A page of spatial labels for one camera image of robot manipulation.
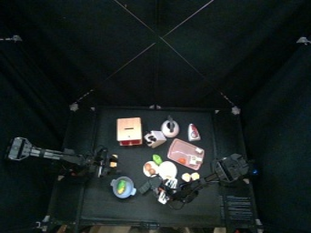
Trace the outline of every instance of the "black object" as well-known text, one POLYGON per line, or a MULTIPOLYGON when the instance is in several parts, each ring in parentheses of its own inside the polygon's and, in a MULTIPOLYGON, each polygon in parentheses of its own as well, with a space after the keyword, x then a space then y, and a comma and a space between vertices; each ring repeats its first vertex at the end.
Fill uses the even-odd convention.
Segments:
POLYGON ((213 170, 219 176, 219 180, 227 183, 237 181, 250 172, 250 164, 243 156, 234 154, 230 157, 213 161, 213 170))
POLYGON ((169 129, 170 129, 170 132, 173 133, 174 131, 174 128, 175 128, 175 124, 174 124, 174 121, 173 121, 173 117, 169 116, 169 129))
POLYGON ((198 196, 199 190, 207 187, 213 181, 223 181, 233 183, 239 178, 246 176, 250 171, 250 165, 239 154, 225 157, 221 160, 213 161, 214 172, 210 176, 201 178, 190 183, 183 183, 179 186, 178 192, 167 190, 170 200, 190 203, 198 196))
POLYGON ((79 170, 79 173, 80 169, 84 168, 90 173, 96 172, 99 177, 111 173, 118 173, 117 168, 110 167, 111 162, 118 162, 118 157, 109 155, 109 149, 106 147, 100 147, 94 155, 87 156, 76 154, 72 149, 64 149, 63 152, 43 149, 34 146, 27 138, 15 137, 7 148, 6 159, 22 161, 27 157, 44 157, 67 161, 68 163, 78 165, 76 171, 79 170))
POLYGON ((150 189, 158 189, 161 187, 162 181, 163 179, 161 176, 150 177, 149 181, 139 188, 141 193, 145 194, 150 189))

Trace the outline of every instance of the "black enclosure wall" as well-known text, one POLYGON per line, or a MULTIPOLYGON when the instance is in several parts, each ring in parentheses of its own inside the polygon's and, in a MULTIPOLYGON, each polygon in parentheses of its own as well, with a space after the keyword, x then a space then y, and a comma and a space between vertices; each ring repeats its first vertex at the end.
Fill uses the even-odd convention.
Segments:
MULTIPOLYGON (((242 109, 271 232, 310 232, 311 2, 2 1, 0 149, 62 149, 70 105, 242 109)), ((0 163, 0 229, 47 212, 51 162, 0 163)))

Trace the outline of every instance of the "small toy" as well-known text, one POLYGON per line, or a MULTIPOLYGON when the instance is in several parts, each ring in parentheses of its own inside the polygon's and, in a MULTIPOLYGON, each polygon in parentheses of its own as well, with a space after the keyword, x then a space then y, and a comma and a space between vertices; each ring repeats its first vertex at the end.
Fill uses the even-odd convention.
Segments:
POLYGON ((194 124, 190 124, 190 127, 189 127, 189 140, 191 142, 201 140, 199 132, 194 124))
POLYGON ((147 146, 151 148, 157 148, 167 141, 167 138, 161 131, 151 131, 151 133, 145 136, 145 139, 147 146))
POLYGON ((162 158, 161 158, 161 156, 159 155, 154 155, 153 156, 153 159, 154 159, 154 161, 155 161, 155 163, 158 164, 158 165, 161 165, 162 164, 162 158))
POLYGON ((126 191, 126 187, 127 187, 127 181, 125 179, 121 179, 117 185, 117 192, 118 194, 123 194, 126 191))
POLYGON ((142 144, 142 119, 139 117, 117 120, 117 140, 121 146, 142 144))
POLYGON ((173 117, 169 116, 169 120, 165 121, 162 124, 162 133, 166 137, 177 137, 181 132, 179 124, 175 120, 173 120, 173 117))

